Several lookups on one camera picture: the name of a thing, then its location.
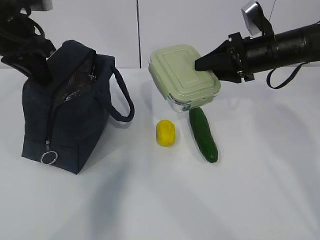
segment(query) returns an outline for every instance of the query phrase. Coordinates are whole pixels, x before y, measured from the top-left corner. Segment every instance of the lemon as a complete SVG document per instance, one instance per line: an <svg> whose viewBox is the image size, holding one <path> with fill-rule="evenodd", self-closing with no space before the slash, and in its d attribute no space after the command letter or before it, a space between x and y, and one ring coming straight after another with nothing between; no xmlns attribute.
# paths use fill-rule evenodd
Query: lemon
<svg viewBox="0 0 320 240"><path fill-rule="evenodd" d="M169 120L161 120L156 125L156 140L159 145L169 147L175 143L175 125Z"/></svg>

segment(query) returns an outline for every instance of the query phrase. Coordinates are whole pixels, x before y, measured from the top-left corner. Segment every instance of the navy blue bag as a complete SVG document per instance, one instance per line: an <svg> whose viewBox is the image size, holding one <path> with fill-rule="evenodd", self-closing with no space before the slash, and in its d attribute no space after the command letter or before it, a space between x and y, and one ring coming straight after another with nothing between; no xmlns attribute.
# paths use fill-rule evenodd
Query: navy blue bag
<svg viewBox="0 0 320 240"><path fill-rule="evenodd" d="M25 135L22 157L78 174L111 115L130 122L135 108L113 56L74 40L66 41L47 61L52 82L28 79L22 90ZM115 75L130 113L112 105L110 78Z"/></svg>

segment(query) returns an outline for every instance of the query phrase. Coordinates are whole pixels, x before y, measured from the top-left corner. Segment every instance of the white table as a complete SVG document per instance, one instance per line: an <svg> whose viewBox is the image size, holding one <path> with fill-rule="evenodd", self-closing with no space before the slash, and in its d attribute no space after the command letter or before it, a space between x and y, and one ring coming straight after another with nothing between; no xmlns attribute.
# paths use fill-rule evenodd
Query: white table
<svg viewBox="0 0 320 240"><path fill-rule="evenodd" d="M279 69L281 82L292 68ZM173 112L146 69L121 70L136 107L110 120L79 175L21 158L25 77L0 71L0 239L317 240L320 236L320 67L286 88L222 83L203 107L219 147L200 155L187 113ZM120 90L112 100L126 113ZM174 122L173 147L156 124Z"/></svg>

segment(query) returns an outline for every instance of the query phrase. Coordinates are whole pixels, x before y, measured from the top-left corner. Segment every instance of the bag handle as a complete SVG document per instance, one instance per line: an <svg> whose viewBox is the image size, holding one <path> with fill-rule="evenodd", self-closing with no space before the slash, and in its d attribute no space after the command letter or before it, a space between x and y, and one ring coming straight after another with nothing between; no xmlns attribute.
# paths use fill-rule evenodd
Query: bag handle
<svg viewBox="0 0 320 240"><path fill-rule="evenodd" d="M125 84L125 81L124 81L123 77L121 76L120 72L118 71L118 69L116 69L116 67L114 65L111 65L111 70L112 70L113 74L115 75L115 79L116 79L117 84L119 85L126 101L129 104L130 113L128 116L122 116L121 113L118 112L115 109L115 107L112 105L111 101L106 101L105 108L107 109L109 114L118 122L124 122L124 123L131 122L132 119L134 118L134 115L135 115L134 103L132 102L132 100L129 96L129 92L128 92L127 86Z"/></svg>

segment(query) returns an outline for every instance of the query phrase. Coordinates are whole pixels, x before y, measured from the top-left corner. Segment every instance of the metal ring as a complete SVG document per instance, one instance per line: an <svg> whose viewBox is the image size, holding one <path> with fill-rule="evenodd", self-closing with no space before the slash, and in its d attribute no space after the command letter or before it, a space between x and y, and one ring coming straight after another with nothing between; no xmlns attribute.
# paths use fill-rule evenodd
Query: metal ring
<svg viewBox="0 0 320 240"><path fill-rule="evenodd" d="M44 157L45 156L47 156L48 154L55 154L55 158L51 161L51 162L49 162L49 163L44 163ZM47 151L47 152L45 152L44 154L42 154L42 156L41 156L41 158L40 158L40 162L42 163L42 164L45 164L45 165L52 165L52 164L54 164L56 161L57 161L57 159L58 159L58 153L56 152L56 151Z"/></svg>

